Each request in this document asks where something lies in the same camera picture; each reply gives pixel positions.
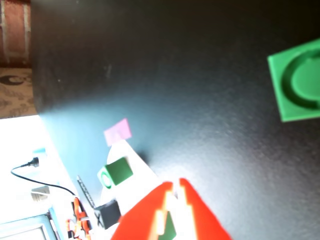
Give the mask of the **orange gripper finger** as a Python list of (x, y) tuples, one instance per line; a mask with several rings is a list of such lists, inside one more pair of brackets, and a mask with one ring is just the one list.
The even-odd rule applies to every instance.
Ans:
[(184, 189), (187, 205), (192, 208), (196, 239), (231, 240), (229, 233), (223, 228), (190, 182), (185, 178), (180, 178), (179, 185)]
[(157, 240), (165, 231), (168, 213), (167, 196), (173, 183), (165, 181), (140, 200), (119, 220), (113, 240)]

